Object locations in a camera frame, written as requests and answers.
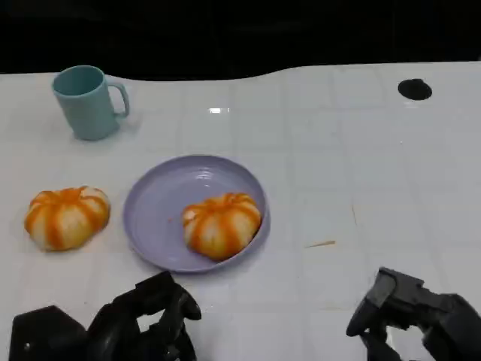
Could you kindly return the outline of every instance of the white tiled surface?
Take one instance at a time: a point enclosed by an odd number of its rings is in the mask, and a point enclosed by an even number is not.
[[[398,94],[399,81],[414,77],[432,85],[429,100]],[[56,303],[88,326],[101,305],[156,272],[129,250],[122,206],[146,170],[188,153],[247,166],[273,218],[266,247],[239,266],[177,276],[204,312],[188,323],[200,360],[365,359],[344,330],[381,265],[481,310],[472,282],[481,272],[478,63],[123,80],[132,115],[95,143],[72,137],[52,78],[0,76],[0,358],[15,314]],[[77,252],[39,252],[23,231],[29,200],[81,184],[110,196],[109,226]],[[323,241],[337,243],[306,248]],[[393,339],[407,359],[429,359],[416,332]]]

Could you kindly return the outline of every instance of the orange striped pumpkin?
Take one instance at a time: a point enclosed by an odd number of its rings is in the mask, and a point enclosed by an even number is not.
[[[97,188],[45,190],[30,202],[24,226],[40,248],[68,250],[103,229],[109,216],[108,198]]]
[[[260,225],[261,212],[246,193],[226,193],[183,211],[184,241],[215,261],[241,252]]]

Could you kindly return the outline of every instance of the teal mug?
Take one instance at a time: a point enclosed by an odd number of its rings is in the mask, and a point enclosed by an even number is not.
[[[116,113],[108,87],[116,87],[122,95],[125,110]],[[118,130],[119,120],[130,112],[126,88],[107,81],[99,68],[79,65],[59,73],[52,83],[53,93],[59,101],[65,118],[77,138],[96,141]]]

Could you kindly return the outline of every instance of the purple plate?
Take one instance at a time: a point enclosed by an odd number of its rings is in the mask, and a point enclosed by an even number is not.
[[[262,223],[240,253],[214,262],[186,246],[182,211],[187,205],[227,192],[253,197]],[[243,166],[217,156],[183,156],[150,169],[132,187],[123,222],[130,245],[146,261],[181,273],[207,272],[238,262],[265,242],[271,228],[268,201],[260,183]]]

